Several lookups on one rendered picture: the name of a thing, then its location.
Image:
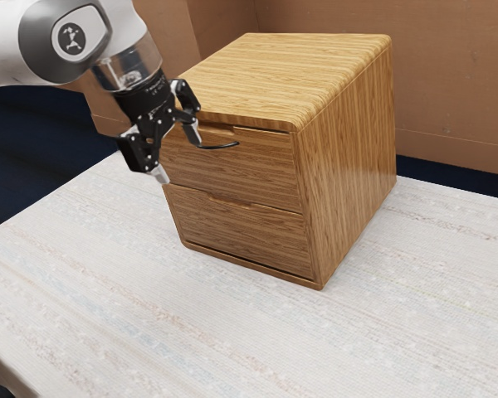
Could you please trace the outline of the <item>wooden two-drawer cabinet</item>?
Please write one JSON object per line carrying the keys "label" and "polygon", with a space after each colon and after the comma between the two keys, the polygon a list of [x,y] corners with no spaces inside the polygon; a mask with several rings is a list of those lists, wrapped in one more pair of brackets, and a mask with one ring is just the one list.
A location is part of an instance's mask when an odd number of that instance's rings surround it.
{"label": "wooden two-drawer cabinet", "polygon": [[183,78],[204,146],[160,152],[183,245],[324,288],[396,182],[391,38],[247,33]]}

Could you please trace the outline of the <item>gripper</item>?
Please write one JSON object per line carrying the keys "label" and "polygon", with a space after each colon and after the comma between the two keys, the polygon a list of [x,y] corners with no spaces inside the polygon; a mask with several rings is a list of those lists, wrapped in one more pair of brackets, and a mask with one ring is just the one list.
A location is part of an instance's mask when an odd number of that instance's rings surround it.
{"label": "gripper", "polygon": [[[201,105],[184,79],[169,80],[159,69],[133,89],[114,94],[132,127],[115,138],[118,149],[132,172],[152,176],[160,184],[170,182],[159,161],[161,141],[178,121],[192,145],[201,145],[196,113]],[[181,109],[176,108],[176,99]]]}

